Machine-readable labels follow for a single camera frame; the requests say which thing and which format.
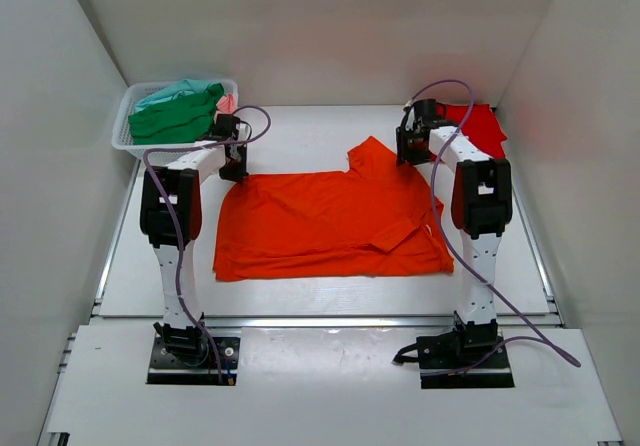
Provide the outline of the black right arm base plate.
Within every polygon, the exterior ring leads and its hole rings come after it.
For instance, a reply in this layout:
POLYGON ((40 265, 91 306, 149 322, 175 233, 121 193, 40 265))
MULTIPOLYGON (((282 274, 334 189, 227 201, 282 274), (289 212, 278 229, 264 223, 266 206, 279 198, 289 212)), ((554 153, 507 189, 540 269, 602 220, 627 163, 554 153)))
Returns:
POLYGON ((422 389, 508 389, 515 386, 504 337, 497 321, 465 323, 454 317, 436 335, 418 336, 400 348, 395 365, 416 364, 422 389))

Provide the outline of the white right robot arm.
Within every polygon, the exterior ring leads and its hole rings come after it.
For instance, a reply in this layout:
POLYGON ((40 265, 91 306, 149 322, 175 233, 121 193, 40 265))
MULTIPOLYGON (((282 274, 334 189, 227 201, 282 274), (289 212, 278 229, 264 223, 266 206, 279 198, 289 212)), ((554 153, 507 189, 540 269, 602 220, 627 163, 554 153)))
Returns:
POLYGON ((499 342, 494 293, 498 248, 513 215, 511 166, 476 147, 436 100, 408 102, 396 128, 397 163, 444 165, 454 174, 453 225, 462 240, 462 298, 451 331, 421 341, 431 368, 473 365, 499 342))

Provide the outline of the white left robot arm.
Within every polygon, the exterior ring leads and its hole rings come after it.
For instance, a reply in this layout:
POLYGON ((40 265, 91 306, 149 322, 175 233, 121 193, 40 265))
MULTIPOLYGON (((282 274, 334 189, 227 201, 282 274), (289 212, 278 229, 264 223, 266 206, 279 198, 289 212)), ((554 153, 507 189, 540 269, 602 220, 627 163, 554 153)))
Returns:
POLYGON ((164 316, 154 325, 163 347, 188 368, 215 353, 204 329, 204 312, 195 286, 194 244, 202 228, 201 185, 217 173, 240 182, 247 176, 251 127, 232 114, 221 114, 194 144, 178 151, 165 166, 144 173, 140 228, 147 236, 161 272, 164 316))

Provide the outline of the orange t shirt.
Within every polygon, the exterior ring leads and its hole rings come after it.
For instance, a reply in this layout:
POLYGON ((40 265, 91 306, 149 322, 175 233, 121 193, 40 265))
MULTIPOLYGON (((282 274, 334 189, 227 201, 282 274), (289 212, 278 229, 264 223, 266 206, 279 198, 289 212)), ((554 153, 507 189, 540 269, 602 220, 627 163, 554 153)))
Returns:
POLYGON ((374 137, 345 171, 256 174, 219 214, 217 280, 451 274, 454 260, 423 174, 374 137))

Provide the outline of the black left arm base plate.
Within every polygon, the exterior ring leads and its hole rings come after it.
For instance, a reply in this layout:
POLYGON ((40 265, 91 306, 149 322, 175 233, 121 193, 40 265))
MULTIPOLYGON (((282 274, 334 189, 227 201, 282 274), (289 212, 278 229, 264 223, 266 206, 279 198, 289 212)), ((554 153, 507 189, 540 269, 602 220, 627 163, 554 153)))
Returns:
POLYGON ((217 362, 207 339, 203 339, 201 351, 191 355, 193 344, 185 344, 189 337, 181 338, 181 344, 169 344, 159 331, 160 327, 157 327, 148 363, 147 384, 224 387, 237 384, 241 352, 239 336, 213 337, 220 359, 217 362))

